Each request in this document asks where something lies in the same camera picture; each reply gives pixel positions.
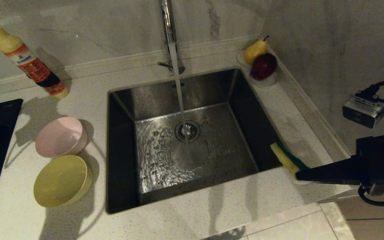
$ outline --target backsplash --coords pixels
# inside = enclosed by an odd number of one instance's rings
[[[172,1],[179,47],[258,35],[271,0]],[[0,24],[50,67],[165,49],[157,0],[0,0]],[[0,79],[22,72],[0,53]]]
[[[371,130],[342,114],[351,94],[384,81],[384,0],[273,1],[261,35],[352,153],[357,138],[384,134],[384,119]]]

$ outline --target drain strainer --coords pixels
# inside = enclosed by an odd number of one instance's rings
[[[191,120],[186,120],[185,125],[186,126],[183,126],[183,121],[178,123],[174,133],[179,141],[186,143],[187,139],[189,143],[192,143],[198,139],[201,129],[199,128],[198,123]]]

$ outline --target chrome faucet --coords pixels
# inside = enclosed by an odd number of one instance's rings
[[[171,7],[171,0],[161,0],[161,8],[163,11],[163,18],[164,18],[164,29],[165,29],[165,35],[166,35],[166,41],[167,41],[167,49],[170,53],[170,49],[168,48],[168,44],[174,42],[176,44],[176,53],[177,53],[177,65],[179,67],[179,74],[183,73],[185,71],[185,67],[183,66],[182,61],[178,58],[178,52],[177,52],[177,38],[176,38],[176,29],[174,25],[174,18],[173,18],[173,9]],[[172,60],[170,60],[168,63],[164,62],[158,62],[158,65],[168,67],[170,71],[173,71],[173,65]]]

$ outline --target sink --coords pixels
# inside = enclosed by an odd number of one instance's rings
[[[239,69],[111,91],[107,212],[112,214],[280,166],[279,141]]]

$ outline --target countertop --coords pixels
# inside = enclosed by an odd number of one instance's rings
[[[238,51],[183,61],[182,76],[240,67]],[[107,214],[106,138],[108,92],[173,79],[154,65],[66,81],[69,95],[57,101],[40,87],[0,94],[0,102],[23,98],[15,133],[0,178],[0,240],[2,239],[191,239],[198,240],[259,218],[306,205],[350,189],[346,185],[293,184],[278,167],[214,187]],[[316,167],[332,162],[284,88],[253,89],[287,148]],[[47,123],[71,116],[81,120],[90,142],[79,154],[90,165],[93,184],[80,201],[54,209],[39,206],[33,184],[50,161],[35,151],[35,138]]]

